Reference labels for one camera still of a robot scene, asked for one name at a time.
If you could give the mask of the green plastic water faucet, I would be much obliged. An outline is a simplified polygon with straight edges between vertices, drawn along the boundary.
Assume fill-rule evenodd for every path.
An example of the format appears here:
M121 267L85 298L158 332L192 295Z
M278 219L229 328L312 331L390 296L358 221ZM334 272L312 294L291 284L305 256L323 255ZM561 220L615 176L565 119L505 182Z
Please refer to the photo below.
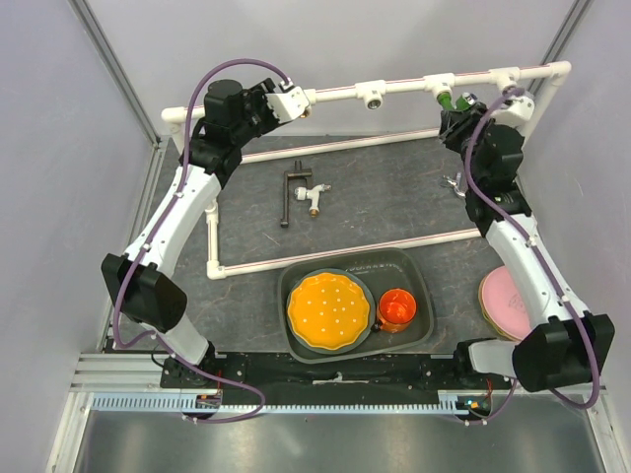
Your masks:
M443 111L466 111L478 103L475 94L463 93L454 99L452 93L448 91L440 92L436 100Z

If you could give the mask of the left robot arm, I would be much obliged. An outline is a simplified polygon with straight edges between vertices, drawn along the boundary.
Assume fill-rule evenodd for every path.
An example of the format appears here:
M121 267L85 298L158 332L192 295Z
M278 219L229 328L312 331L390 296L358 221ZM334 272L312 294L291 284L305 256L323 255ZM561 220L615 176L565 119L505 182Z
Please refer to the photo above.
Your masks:
M121 255L102 263L118 315L156 336L184 359L182 376L205 387L216 376L214 349L186 315L187 296L172 275L202 212L217 200L251 140L274 131L309 108L305 92L290 82L266 79L250 88L235 80L212 82L200 115L190 107L183 124L187 143L169 192L146 227Z

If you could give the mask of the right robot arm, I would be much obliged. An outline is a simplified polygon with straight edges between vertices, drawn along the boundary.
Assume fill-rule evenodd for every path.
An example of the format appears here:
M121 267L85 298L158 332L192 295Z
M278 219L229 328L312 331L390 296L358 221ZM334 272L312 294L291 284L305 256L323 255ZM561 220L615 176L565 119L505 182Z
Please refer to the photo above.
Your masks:
M473 339L456 346L454 381L476 386L488 373L516 380L526 391L589 383L596 403L600 375L613 341L610 317L593 314L570 289L541 241L535 218L517 182L524 136L500 122L484 103L445 105L439 138L459 154L467 180L469 220L497 252L526 307L530 331L520 342Z

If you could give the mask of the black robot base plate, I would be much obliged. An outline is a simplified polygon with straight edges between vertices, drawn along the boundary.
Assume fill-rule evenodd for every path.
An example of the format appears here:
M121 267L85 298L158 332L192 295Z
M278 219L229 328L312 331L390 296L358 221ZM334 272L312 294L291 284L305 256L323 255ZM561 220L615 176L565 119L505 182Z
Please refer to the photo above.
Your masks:
M315 385L356 381L398 384L423 390L504 390L510 383L497 374L466 373L450 355L381 354L308 365L287 353L228 352L215 360L213 374L258 389L265 384Z

